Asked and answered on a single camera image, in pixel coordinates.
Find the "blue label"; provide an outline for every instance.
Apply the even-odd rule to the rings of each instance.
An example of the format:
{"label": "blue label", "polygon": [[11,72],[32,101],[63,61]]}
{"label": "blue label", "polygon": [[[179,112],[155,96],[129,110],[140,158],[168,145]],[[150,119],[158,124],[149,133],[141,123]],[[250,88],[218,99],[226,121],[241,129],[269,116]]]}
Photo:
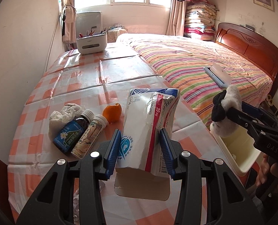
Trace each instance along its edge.
{"label": "blue label", "polygon": [[118,153],[118,159],[125,159],[133,148],[133,138],[131,136],[123,136]]}
{"label": "blue label", "polygon": [[53,143],[63,152],[66,153],[70,147],[77,143],[84,130],[75,121],[71,121],[65,125],[60,131]]}
{"label": "blue label", "polygon": [[171,88],[141,88],[141,89],[134,89],[132,92],[132,95],[136,94],[141,94],[141,93],[146,93],[146,92],[159,92],[161,94],[166,94],[166,95],[172,95],[175,98],[177,97],[177,89],[171,89]]}

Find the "wooden headboard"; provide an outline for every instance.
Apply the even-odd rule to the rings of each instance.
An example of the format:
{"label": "wooden headboard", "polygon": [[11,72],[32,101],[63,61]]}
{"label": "wooden headboard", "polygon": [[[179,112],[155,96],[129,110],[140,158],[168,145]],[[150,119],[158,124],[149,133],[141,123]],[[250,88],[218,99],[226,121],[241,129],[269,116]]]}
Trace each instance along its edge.
{"label": "wooden headboard", "polygon": [[239,25],[220,23],[216,43],[247,59],[273,81],[270,95],[278,89],[278,48],[263,36]]}

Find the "striped bedspread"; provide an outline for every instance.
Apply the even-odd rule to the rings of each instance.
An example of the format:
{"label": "striped bedspread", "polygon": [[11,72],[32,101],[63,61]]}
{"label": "striped bedspread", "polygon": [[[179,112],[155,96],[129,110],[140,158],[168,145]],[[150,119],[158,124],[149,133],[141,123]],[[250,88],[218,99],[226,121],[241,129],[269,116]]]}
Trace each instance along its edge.
{"label": "striped bedspread", "polygon": [[129,44],[181,95],[209,127],[212,99],[222,89],[205,73],[204,66],[219,64],[232,77],[242,100],[259,104],[272,80],[262,70],[229,49],[213,42],[154,34],[122,34],[117,42]]}

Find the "orange peel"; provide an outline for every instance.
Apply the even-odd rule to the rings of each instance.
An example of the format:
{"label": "orange peel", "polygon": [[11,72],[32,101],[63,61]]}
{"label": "orange peel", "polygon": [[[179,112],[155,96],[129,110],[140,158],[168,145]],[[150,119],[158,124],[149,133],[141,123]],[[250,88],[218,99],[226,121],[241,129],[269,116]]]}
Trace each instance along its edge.
{"label": "orange peel", "polygon": [[111,124],[119,121],[121,112],[122,112],[121,105],[119,103],[116,103],[115,105],[107,106],[102,112],[102,115]]}

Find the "supplement bottle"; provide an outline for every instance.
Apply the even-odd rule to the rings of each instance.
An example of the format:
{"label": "supplement bottle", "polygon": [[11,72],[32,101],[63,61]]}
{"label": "supplement bottle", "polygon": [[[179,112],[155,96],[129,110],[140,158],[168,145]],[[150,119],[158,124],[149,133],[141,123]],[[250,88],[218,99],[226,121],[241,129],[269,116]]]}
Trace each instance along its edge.
{"label": "supplement bottle", "polygon": [[107,119],[103,115],[97,114],[75,147],[72,149],[71,154],[78,159],[82,159],[86,156],[99,134],[108,124]]}

